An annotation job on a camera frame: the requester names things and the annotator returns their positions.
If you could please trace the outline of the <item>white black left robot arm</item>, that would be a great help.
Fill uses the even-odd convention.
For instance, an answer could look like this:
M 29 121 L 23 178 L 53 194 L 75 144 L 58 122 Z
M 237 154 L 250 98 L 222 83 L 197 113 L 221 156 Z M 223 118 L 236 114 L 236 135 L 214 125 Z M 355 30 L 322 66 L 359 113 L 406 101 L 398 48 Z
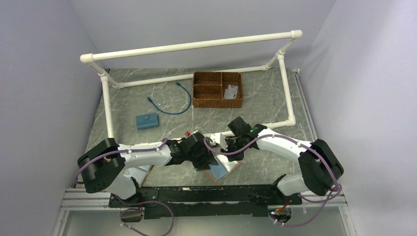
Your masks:
M 142 145 L 117 144 L 106 138 L 77 160 L 74 182 L 83 184 L 87 193 L 107 191 L 122 198 L 130 207 L 141 200 L 139 180 L 125 171 L 140 166 L 171 166 L 190 162 L 196 171 L 217 166 L 212 151 L 200 132 L 181 139 L 164 138 Z

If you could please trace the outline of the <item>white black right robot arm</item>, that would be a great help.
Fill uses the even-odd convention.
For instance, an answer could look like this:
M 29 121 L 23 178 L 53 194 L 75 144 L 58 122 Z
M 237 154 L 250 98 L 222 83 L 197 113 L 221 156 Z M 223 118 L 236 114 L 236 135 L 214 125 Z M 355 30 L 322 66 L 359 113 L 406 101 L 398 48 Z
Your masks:
M 222 150 L 230 161 L 242 160 L 248 148 L 276 153 L 298 163 L 300 173 L 278 178 L 271 190 L 271 198 L 283 204 L 290 195 L 311 191 L 324 196 L 328 191 L 338 192 L 338 180 L 344 169 L 329 145 L 321 139 L 301 141 L 279 134 L 262 124 L 251 126 L 241 117 L 228 124 L 232 132 L 226 137 L 227 148 Z

